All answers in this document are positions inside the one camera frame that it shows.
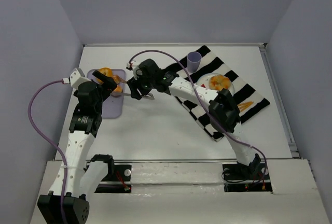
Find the small golden bread roll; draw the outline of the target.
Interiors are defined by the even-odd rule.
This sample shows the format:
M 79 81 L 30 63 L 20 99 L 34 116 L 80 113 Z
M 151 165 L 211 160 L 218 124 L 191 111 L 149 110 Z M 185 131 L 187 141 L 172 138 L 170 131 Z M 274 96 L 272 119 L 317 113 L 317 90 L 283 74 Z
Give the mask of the small golden bread roll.
M 111 95 L 113 97 L 119 97 L 122 95 L 122 93 L 123 93 L 123 88 L 120 85 L 118 85 L 117 88 L 112 91 Z

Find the metal food tongs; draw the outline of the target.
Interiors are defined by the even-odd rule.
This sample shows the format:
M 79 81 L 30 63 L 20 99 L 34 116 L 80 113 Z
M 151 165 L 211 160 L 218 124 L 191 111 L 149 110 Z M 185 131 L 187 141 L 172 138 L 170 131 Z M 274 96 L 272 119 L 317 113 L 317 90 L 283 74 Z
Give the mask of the metal food tongs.
M 127 84 L 127 81 L 123 79 L 122 83 L 120 84 L 117 84 L 117 85 L 120 85 L 122 88 L 123 88 L 123 93 L 121 96 L 131 96 L 130 93 L 126 92 L 125 89 L 126 89 L 126 84 Z M 142 99 L 146 99 L 146 100 L 154 100 L 155 97 L 151 94 L 151 93 L 148 93 L 146 96 L 142 96 Z

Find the large orange bread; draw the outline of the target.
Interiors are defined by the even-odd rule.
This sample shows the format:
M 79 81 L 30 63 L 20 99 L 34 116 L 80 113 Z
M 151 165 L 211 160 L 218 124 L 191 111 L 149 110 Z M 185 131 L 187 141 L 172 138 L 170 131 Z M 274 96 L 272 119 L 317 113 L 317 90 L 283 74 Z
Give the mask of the large orange bread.
M 222 89 L 229 89 L 231 81 L 228 77 L 223 75 L 214 75 L 209 80 L 209 87 L 212 90 L 221 91 Z

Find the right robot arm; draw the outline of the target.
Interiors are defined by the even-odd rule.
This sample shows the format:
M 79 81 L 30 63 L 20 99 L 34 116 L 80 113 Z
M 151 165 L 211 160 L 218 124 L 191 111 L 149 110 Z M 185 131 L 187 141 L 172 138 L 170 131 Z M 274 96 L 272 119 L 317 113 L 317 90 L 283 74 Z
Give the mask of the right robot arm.
M 213 128 L 226 136 L 240 171 L 245 175 L 258 171 L 261 159 L 244 135 L 240 111 L 229 90 L 215 91 L 192 84 L 178 73 L 162 70 L 152 59 L 140 64 L 131 61 L 127 63 L 127 69 L 133 72 L 133 77 L 127 81 L 132 98 L 140 100 L 155 89 L 201 105 L 207 111 Z

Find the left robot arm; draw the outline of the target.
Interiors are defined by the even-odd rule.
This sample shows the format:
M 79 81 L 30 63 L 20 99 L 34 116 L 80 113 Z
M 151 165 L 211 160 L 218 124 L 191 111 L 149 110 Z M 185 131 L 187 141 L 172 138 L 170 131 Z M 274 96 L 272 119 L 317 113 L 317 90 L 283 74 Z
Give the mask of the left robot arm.
M 88 152 L 102 123 L 103 102 L 117 88 L 111 76 L 95 70 L 99 84 L 76 68 L 65 81 L 78 99 L 69 126 L 66 151 L 60 153 L 62 164 L 47 194 L 39 196 L 37 206 L 46 223 L 86 223 L 88 198 L 101 180 L 114 172 L 111 155 L 95 155 L 87 163 Z

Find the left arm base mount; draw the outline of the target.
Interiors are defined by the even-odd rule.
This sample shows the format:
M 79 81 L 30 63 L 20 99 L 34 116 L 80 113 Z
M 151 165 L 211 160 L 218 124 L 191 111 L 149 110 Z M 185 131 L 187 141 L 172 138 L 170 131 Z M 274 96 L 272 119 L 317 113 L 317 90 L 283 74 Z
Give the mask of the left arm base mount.
M 95 193 L 131 193 L 131 164 L 115 164 L 113 174 L 108 173 L 97 186 Z

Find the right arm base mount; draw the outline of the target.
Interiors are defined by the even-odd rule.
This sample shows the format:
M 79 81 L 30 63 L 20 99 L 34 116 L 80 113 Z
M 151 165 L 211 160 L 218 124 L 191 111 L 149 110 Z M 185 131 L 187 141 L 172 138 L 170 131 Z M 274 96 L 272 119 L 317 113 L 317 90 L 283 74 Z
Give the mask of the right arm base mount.
M 261 163 L 257 172 L 252 175 L 244 175 L 239 164 L 223 164 L 221 177 L 224 181 L 224 191 L 227 193 L 272 192 L 269 172 L 264 163 Z

